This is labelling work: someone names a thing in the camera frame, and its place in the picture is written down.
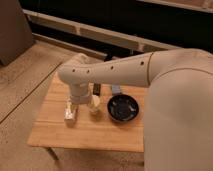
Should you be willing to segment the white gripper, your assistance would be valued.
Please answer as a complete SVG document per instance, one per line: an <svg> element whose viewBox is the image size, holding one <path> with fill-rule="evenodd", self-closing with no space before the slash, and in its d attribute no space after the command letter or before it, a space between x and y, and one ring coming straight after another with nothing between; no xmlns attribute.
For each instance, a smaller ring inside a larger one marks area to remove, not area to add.
<svg viewBox="0 0 213 171"><path fill-rule="evenodd" d="M87 104L91 101L91 91L88 83L71 84L69 91L70 100L73 104Z"/></svg>

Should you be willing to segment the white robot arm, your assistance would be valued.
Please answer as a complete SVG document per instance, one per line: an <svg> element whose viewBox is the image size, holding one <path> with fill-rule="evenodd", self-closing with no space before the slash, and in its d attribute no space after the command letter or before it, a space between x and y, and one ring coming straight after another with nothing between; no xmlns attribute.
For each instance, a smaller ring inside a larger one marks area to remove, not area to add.
<svg viewBox="0 0 213 171"><path fill-rule="evenodd" d="M146 87L145 171L213 171L213 54L174 49L90 64L79 53L58 69L74 104L90 83Z"/></svg>

